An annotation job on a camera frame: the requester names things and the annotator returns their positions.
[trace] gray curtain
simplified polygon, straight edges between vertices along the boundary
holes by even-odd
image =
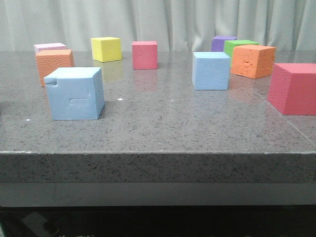
[[[316,0],[0,0],[0,51],[61,42],[90,51],[90,38],[156,40],[159,51],[209,51],[215,35],[277,50],[316,50]]]

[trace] lavender cube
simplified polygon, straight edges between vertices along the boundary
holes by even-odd
[[[215,36],[212,40],[211,52],[224,52],[225,41],[236,39],[236,36]]]

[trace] light blue cube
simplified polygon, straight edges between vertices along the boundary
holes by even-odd
[[[58,68],[44,81],[53,120],[99,118],[105,105],[101,68]]]
[[[194,52],[192,83],[195,90],[227,90],[230,57],[224,52]]]

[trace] cube face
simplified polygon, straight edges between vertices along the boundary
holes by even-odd
[[[134,41],[132,54],[133,69],[158,68],[158,46],[156,41]]]
[[[54,72],[57,68],[74,66],[74,57],[71,49],[42,50],[36,54],[35,58],[42,86],[45,86],[44,77]]]
[[[268,101],[283,115],[316,115],[316,64],[277,63]]]
[[[233,50],[236,46],[246,45],[246,44],[256,44],[259,45],[258,42],[247,40],[247,39],[238,39],[238,40],[226,40],[224,43],[224,52],[232,57]]]
[[[42,50],[58,50],[58,49],[67,49],[67,47],[63,43],[34,44],[35,53],[38,53]]]
[[[101,68],[58,68],[45,83],[53,120],[99,118],[105,105]]]
[[[195,90],[227,90],[230,58],[224,52],[194,52],[192,83]]]
[[[272,74],[275,47],[247,44],[236,46],[231,73],[257,79]]]
[[[236,36],[215,36],[212,40],[212,52],[224,52],[224,43],[226,40],[236,40]]]
[[[122,59],[120,38],[91,38],[92,56],[99,62],[111,62]]]

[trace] pink cube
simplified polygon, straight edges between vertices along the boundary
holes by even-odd
[[[38,53],[41,50],[56,50],[56,49],[67,49],[67,47],[63,43],[34,44],[35,53]]]
[[[283,115],[316,115],[316,63],[274,64],[268,101]]]
[[[156,41],[134,41],[132,44],[133,69],[157,69],[157,50]]]

